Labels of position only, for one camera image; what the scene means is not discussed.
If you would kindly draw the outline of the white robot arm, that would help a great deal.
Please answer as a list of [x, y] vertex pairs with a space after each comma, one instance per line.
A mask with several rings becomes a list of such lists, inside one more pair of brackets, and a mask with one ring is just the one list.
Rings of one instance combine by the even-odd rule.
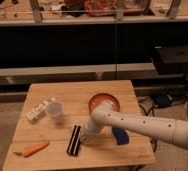
[[188, 150], [188, 121], [122, 114], [114, 110], [110, 101], [101, 102], [91, 111], [80, 133], [81, 142], [90, 144], [104, 126], [126, 129]]

